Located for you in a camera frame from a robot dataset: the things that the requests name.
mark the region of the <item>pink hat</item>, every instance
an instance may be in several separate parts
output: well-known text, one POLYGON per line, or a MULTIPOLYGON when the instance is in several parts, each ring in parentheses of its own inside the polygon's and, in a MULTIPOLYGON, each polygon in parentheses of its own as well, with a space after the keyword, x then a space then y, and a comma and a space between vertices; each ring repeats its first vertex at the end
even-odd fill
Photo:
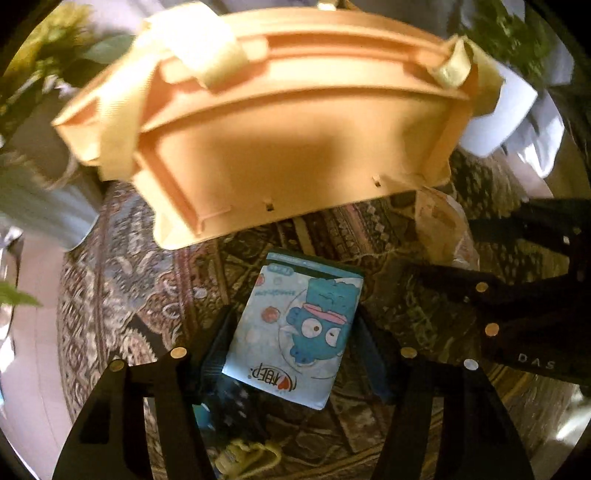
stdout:
POLYGON ((328 312, 323 312, 320 307, 312 305, 311 303, 304 303, 303 307, 311 314, 326 320, 327 322, 337 323, 338 325, 344 325, 347 323, 347 317, 340 313, 331 312, 330 310, 328 312))

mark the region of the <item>gold screw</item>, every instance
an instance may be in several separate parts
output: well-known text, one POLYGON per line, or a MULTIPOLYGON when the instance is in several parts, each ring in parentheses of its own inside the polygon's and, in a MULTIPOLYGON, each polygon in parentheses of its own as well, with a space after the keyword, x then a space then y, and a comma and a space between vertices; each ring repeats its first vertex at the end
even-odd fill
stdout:
POLYGON ((182 346, 178 346, 176 348, 173 348, 170 351, 170 356, 172 358, 179 359, 179 358, 184 357, 185 355, 187 355, 187 349, 185 347, 182 347, 182 346))
POLYGON ((498 323, 489 323, 486 325, 484 329, 484 333, 487 337, 496 337, 499 334, 499 324, 498 323))
POLYGON ((119 371, 123 370, 124 367, 125 367, 125 362, 120 358, 113 360, 109 364, 109 370, 111 370, 112 372, 119 372, 119 371))
POLYGON ((476 285, 476 291, 478 293, 484 293, 488 290, 488 283, 486 283, 485 281, 481 281, 480 283, 478 283, 476 285))
POLYGON ((400 349, 400 355, 402 355, 404 358, 415 358, 418 353, 413 347, 405 346, 400 349))

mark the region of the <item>metal bolt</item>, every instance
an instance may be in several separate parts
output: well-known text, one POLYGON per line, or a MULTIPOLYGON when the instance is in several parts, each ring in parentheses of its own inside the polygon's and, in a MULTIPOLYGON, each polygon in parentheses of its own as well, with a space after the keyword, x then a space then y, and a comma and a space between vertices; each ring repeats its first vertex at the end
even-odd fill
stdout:
POLYGON ((487 290, 488 290, 488 283, 486 283, 485 281, 481 281, 481 282, 477 283, 476 291, 478 293, 484 293, 487 290))
POLYGON ((404 346, 400 349, 400 355, 402 355, 404 358, 415 358, 418 353, 413 347, 404 346))
POLYGON ((499 334, 499 324, 498 323, 489 323, 486 325, 484 329, 484 333, 487 337, 496 337, 499 334))
POLYGON ((472 360, 472 358, 466 358, 464 360, 464 367, 472 371, 478 370, 478 362, 476 360, 472 360))
POLYGON ((187 349, 185 347, 182 347, 182 346, 178 346, 176 348, 173 348, 170 351, 170 356, 172 358, 179 359, 179 358, 184 357, 185 355, 187 355, 187 349))
POLYGON ((119 372, 125 368, 125 362, 121 359, 115 359, 109 364, 109 370, 112 372, 119 372))

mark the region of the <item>cartoon eye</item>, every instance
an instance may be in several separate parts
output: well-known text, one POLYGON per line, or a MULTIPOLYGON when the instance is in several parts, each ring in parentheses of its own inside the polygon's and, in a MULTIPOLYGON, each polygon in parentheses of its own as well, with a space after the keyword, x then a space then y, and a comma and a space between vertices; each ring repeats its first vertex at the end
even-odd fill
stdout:
POLYGON ((326 343, 330 346, 335 347, 336 341, 339 338, 340 328, 331 328, 328 332, 326 332, 326 343))
POLYGON ((318 337, 322 333, 322 324, 316 319, 306 319, 301 324, 301 333, 306 338, 318 337))

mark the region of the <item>cartoon character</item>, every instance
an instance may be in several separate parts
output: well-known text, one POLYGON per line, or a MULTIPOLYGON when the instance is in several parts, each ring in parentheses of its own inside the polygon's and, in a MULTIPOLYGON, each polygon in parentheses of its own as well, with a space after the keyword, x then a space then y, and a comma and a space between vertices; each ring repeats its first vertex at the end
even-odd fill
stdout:
POLYGON ((315 360, 328 360, 345 350, 355 316, 359 289, 355 285, 312 278, 308 283, 306 302, 293 307, 287 323, 293 325, 294 346, 290 355, 300 365, 315 360))

